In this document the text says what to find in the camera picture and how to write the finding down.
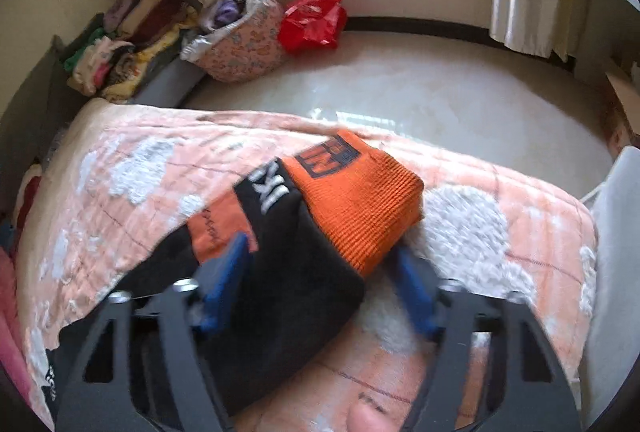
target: blue gripper pad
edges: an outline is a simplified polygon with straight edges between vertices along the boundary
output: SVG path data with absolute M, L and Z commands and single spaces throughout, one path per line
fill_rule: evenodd
M 416 257 L 407 246 L 396 244 L 385 259 L 385 269 L 415 330 L 431 338 L 438 330 L 434 313 L 440 284 L 433 266 L 428 260 Z
M 193 278 L 198 282 L 198 294 L 202 298 L 197 324 L 201 331 L 217 333 L 228 326 L 240 281 L 252 259 L 248 237 L 238 233 L 222 255 L 198 268 Z

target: pink cloth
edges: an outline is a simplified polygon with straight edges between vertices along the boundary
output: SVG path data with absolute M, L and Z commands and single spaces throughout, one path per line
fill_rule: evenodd
M 0 313 L 0 364 L 4 367 L 11 381 L 14 382 L 15 388 L 24 401 L 29 404 L 31 378 L 27 372 L 27 364 L 2 313 Z
M 111 71 L 111 66 L 108 64 L 108 62 L 105 62 L 100 67 L 98 67 L 98 70 L 94 75 L 94 84 L 97 88 L 102 87 L 102 85 L 104 84 L 104 78 L 109 73 L 109 71 Z
M 22 355 L 20 324 L 15 299 L 14 263 L 0 248 L 0 364 L 18 392 L 29 402 L 31 377 Z
M 102 85 L 102 82 L 98 85 L 96 79 L 104 81 L 104 74 L 101 74 L 100 67 L 108 64 L 113 52 L 123 46 L 133 46 L 133 44 L 124 40 L 111 40 L 105 35 L 84 50 L 73 72 L 73 78 L 78 83 L 82 94 L 85 96 L 95 94 Z

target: finger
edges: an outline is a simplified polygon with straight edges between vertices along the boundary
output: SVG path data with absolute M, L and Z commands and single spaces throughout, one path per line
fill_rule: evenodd
M 364 402 L 351 405 L 347 414 L 348 432 L 396 432 L 397 427 L 391 420 Z

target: sock label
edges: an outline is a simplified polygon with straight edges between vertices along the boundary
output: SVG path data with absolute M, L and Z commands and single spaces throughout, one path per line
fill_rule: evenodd
M 277 171 L 278 164 L 272 161 L 267 166 L 257 168 L 248 176 L 249 181 L 254 184 L 255 192 L 260 196 L 260 211 L 263 215 L 278 199 L 289 193 L 289 189 L 284 186 L 284 177 L 276 174 Z
M 301 152 L 296 156 L 296 160 L 313 179 L 317 179 L 339 172 L 358 156 L 360 156 L 359 151 L 336 135 L 320 145 Z

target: screw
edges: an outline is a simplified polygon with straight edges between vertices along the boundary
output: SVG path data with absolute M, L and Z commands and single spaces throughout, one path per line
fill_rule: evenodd
M 124 304 L 131 300 L 131 293 L 128 291 L 114 291 L 109 295 L 109 302 L 111 304 Z
M 193 278 L 183 278 L 174 282 L 174 290 L 178 293 L 194 291 L 198 288 L 198 282 Z
M 513 302 L 514 304 L 528 304 L 529 298 L 520 291 L 509 291 L 507 293 L 507 300 L 509 302 Z
M 462 282 L 456 280 L 454 278 L 447 278 L 442 284 L 440 284 L 440 289 L 443 291 L 451 291 L 453 293 L 460 293 L 465 290 L 465 287 L 462 285 Z

